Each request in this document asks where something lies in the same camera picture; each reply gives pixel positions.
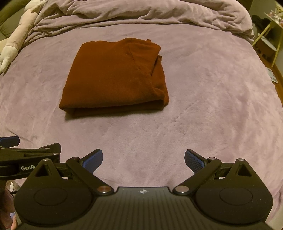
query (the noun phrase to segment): folded clothing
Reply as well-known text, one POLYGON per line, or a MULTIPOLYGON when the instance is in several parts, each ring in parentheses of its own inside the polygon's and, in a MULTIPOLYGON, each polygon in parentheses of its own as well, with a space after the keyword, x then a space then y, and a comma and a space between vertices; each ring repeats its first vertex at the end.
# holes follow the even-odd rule
POLYGON ((73 116, 162 110, 169 97, 159 51, 149 39, 84 43, 59 107, 73 116))

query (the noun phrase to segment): pink blanket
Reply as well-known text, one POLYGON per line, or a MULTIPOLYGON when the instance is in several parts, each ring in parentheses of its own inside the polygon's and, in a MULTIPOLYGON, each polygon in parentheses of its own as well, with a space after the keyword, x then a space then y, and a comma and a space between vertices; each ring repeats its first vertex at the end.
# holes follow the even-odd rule
POLYGON ((38 39, 0 76, 0 117, 2 136, 19 135, 23 148, 59 142, 62 161, 102 149, 95 175, 114 188, 173 188, 193 174, 184 163, 190 148, 223 162, 245 158, 274 198, 269 220, 283 198, 282 105, 249 42, 229 31, 119 24, 38 39), (126 37, 161 46, 169 105, 161 112, 69 119, 59 102, 80 46, 126 37))

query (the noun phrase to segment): plush toy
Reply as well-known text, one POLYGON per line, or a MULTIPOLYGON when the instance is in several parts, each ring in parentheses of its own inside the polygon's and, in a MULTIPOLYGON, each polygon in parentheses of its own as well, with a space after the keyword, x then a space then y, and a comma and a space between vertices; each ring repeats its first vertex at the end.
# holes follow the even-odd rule
POLYGON ((33 28, 34 22, 41 11, 45 0, 31 0, 25 7, 18 27, 14 30, 0 54, 0 73, 5 72, 9 64, 16 58, 27 34, 33 28))

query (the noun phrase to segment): human hand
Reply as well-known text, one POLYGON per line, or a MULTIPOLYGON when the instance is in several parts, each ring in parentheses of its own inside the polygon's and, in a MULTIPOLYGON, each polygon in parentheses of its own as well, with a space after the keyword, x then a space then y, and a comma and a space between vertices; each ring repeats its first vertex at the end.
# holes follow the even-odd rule
POLYGON ((13 219, 11 218, 11 213, 13 212, 15 212, 14 198, 10 194, 8 188, 5 187, 2 205, 0 207, 0 221, 5 228, 11 228, 11 230, 15 230, 18 226, 16 215, 14 215, 13 219))

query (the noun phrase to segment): folded sweater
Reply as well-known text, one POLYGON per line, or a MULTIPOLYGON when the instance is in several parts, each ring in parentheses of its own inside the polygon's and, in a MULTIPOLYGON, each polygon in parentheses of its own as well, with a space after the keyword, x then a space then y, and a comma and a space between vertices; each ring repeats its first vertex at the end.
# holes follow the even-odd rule
POLYGON ((149 39, 84 43, 59 107, 73 116, 162 110, 169 97, 159 51, 149 39))

